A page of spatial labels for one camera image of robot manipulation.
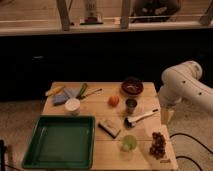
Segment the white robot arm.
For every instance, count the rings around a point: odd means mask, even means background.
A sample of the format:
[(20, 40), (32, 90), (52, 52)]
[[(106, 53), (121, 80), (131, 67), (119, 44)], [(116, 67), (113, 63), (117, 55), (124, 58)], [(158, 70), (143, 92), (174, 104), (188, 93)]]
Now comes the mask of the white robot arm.
[(158, 98), (163, 124), (169, 123), (174, 115), (173, 106), (183, 98), (213, 115), (213, 88), (199, 81), (202, 73), (202, 67), (196, 61), (186, 61), (162, 72), (163, 85), (158, 91)]

